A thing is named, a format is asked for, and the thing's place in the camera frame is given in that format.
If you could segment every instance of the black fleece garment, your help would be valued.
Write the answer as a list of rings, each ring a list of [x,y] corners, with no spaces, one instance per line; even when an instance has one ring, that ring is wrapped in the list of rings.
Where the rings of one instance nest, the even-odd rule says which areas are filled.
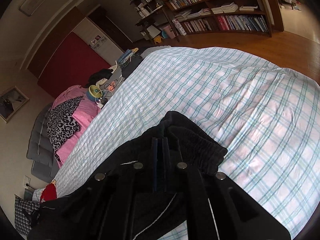
[[[165,137],[168,139],[170,150],[180,151],[184,162],[196,165],[207,175],[214,175],[218,171],[218,166],[228,151],[187,117],[176,111],[169,111],[157,126],[149,128],[141,136],[119,146],[88,180],[97,173],[107,173],[122,163],[137,160],[143,152],[150,153],[152,138]],[[69,197],[41,203],[41,207],[55,208],[55,210],[42,209],[42,219],[31,230],[28,239],[70,239],[74,235],[72,232],[77,230],[77,224],[62,218],[59,211],[81,194],[86,183]],[[153,223],[172,197],[173,194],[164,193],[137,194],[132,237]],[[157,240],[185,220],[185,200],[183,194],[177,194],[164,214],[151,227],[139,234],[136,240]]]

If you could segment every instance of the blue plaid sheet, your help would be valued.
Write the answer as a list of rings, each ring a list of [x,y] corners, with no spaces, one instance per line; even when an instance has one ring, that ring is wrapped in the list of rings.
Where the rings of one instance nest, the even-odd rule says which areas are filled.
[[[320,201],[319,91],[310,78],[235,49],[153,52],[79,139],[55,177],[58,197],[175,110],[228,148],[219,170],[294,238]],[[183,223],[161,239],[187,238]]]

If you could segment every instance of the picture frame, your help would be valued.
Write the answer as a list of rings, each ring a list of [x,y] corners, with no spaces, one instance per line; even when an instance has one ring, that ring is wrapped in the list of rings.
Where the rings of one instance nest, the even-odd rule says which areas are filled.
[[[0,117],[7,123],[10,118],[26,103],[29,98],[16,86],[0,94]]]

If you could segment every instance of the plastic stool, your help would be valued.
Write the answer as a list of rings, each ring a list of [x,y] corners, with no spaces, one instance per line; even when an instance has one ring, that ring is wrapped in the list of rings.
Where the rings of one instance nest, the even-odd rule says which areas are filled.
[[[156,37],[154,37],[153,40],[155,43],[160,43],[163,40],[163,38],[161,36],[156,36]]]

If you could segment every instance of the yellow fan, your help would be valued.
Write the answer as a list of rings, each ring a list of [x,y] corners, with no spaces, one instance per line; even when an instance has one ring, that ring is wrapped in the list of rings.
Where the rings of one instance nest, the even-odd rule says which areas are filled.
[[[102,97],[102,95],[101,89],[95,85],[91,85],[87,91],[87,97],[94,102],[96,98]]]

